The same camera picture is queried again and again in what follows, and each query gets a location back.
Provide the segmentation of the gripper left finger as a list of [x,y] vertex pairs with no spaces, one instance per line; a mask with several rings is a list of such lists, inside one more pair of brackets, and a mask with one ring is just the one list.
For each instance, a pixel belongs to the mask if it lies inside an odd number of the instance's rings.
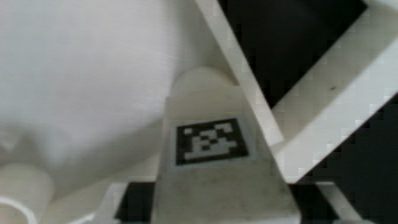
[[94,213],[94,224],[150,224],[152,182],[110,185]]

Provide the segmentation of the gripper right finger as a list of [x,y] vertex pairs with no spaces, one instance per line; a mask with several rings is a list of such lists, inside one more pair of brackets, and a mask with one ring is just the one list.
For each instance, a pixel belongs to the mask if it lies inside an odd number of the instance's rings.
[[300,224],[372,224],[332,182],[291,184],[289,190],[301,215]]

